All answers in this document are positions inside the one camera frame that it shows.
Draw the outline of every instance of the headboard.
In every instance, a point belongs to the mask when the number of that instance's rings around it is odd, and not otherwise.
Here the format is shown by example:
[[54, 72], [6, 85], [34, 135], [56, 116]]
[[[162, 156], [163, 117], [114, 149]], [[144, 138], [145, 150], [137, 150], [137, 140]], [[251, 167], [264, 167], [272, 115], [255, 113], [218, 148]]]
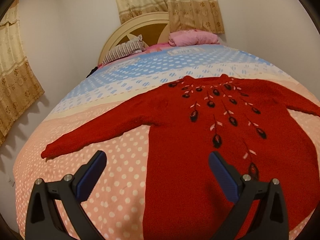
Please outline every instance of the headboard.
[[98, 64], [102, 63], [106, 53], [118, 44], [132, 40], [142, 34], [145, 47], [168, 42], [170, 34], [169, 13], [147, 13], [122, 24], [104, 45]]

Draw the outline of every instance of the sweater sleeve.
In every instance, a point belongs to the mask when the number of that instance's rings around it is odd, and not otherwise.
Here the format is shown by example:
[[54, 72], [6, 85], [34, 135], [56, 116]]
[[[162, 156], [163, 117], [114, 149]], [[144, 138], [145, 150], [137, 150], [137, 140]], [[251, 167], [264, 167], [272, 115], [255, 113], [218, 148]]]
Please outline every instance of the sweater sleeve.
[[271, 96], [275, 101], [285, 104], [287, 109], [320, 116], [320, 107], [298, 93], [271, 81], [256, 81], [260, 83], [258, 90], [260, 93]]
[[158, 112], [163, 112], [167, 105], [167, 101], [159, 95], [161, 93], [156, 93], [160, 88], [137, 95], [64, 134], [48, 144], [41, 157], [58, 157], [79, 151], [91, 143], [112, 139], [143, 124], [157, 125], [160, 121]]

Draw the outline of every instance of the ribbed blue pad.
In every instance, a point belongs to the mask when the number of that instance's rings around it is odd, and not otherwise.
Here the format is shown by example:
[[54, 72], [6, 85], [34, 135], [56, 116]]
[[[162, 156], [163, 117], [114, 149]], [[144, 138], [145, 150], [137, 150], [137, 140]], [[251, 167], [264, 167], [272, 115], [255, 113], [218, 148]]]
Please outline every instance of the ribbed blue pad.
[[94, 186], [96, 185], [100, 175], [106, 167], [107, 156], [104, 152], [100, 152], [88, 171], [77, 184], [76, 199], [79, 202], [86, 201], [90, 196]]
[[209, 155], [209, 167], [227, 200], [236, 204], [239, 200], [238, 186], [214, 152]]

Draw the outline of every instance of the pink leaf motif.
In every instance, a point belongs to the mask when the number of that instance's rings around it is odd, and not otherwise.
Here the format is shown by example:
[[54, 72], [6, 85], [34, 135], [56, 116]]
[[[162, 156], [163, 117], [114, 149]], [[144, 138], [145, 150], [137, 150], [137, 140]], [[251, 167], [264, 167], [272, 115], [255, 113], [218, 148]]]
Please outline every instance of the pink leaf motif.
[[249, 150], [250, 153], [257, 155], [253, 150]]

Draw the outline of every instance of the bed sheet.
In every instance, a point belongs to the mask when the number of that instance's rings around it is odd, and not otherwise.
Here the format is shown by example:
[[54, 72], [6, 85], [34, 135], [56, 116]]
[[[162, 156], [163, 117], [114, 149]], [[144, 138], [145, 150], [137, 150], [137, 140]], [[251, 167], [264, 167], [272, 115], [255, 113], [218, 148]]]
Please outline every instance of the bed sheet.
[[[39, 177], [48, 182], [55, 181], [67, 173], [74, 174], [97, 150], [103, 150], [108, 157], [107, 166], [82, 207], [105, 239], [143, 239], [148, 126], [140, 126], [117, 138], [91, 144], [78, 152], [55, 159], [43, 160], [40, 154], [48, 143], [137, 94], [185, 75], [200, 78], [223, 73], [237, 78], [271, 80], [320, 105], [305, 87], [276, 66], [222, 45], [168, 48], [115, 62], [97, 70], [68, 93], [38, 126], [19, 153], [14, 176], [17, 222], [21, 233], [25, 232], [27, 206], [34, 181]], [[319, 153], [320, 118], [292, 110], [289, 112], [310, 136]], [[59, 201], [57, 206], [69, 234], [77, 238]], [[290, 232], [290, 239], [297, 236], [308, 219]]]

